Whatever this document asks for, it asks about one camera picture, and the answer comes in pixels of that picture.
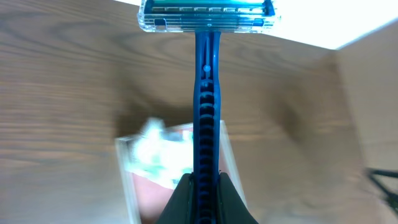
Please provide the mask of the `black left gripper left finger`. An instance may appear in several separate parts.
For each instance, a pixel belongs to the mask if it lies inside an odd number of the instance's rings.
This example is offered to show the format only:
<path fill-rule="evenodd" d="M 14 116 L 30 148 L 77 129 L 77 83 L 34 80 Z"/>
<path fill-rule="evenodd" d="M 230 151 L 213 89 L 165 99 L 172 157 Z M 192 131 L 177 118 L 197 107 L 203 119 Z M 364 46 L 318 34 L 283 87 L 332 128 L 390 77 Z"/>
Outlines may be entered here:
<path fill-rule="evenodd" d="M 156 224 L 192 224 L 193 188 L 193 175 L 184 174 Z"/>

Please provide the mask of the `blue disposable razor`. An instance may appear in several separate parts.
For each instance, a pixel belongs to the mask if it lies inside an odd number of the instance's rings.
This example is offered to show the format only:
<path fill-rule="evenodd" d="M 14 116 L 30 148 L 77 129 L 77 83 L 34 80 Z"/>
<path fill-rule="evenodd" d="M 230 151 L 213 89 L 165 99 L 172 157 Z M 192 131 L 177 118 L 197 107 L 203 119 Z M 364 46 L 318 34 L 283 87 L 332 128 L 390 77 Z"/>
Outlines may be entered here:
<path fill-rule="evenodd" d="M 192 224 L 217 224 L 221 34 L 264 33 L 278 20 L 276 10 L 273 0 L 143 0 L 139 7 L 137 20 L 145 32 L 195 34 Z"/>

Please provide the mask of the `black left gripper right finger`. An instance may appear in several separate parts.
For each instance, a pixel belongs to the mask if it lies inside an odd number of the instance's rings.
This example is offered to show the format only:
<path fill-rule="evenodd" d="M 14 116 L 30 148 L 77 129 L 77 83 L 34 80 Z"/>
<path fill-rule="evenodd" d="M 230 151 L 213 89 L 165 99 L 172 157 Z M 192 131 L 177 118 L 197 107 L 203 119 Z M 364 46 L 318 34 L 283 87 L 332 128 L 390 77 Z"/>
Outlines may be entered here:
<path fill-rule="evenodd" d="M 216 193 L 217 224 L 258 224 L 225 172 L 220 173 Z"/>

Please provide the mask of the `white Pantene tube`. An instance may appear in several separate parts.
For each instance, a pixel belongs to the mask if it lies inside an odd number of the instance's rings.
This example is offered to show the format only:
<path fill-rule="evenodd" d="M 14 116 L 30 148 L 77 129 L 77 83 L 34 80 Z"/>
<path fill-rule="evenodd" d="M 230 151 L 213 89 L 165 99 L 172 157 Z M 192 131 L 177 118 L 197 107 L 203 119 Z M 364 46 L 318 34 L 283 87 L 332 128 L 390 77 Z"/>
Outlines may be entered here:
<path fill-rule="evenodd" d="M 182 175 L 193 172 L 193 125 L 167 128 L 161 119 L 148 119 L 128 141 L 126 170 L 175 189 Z"/>

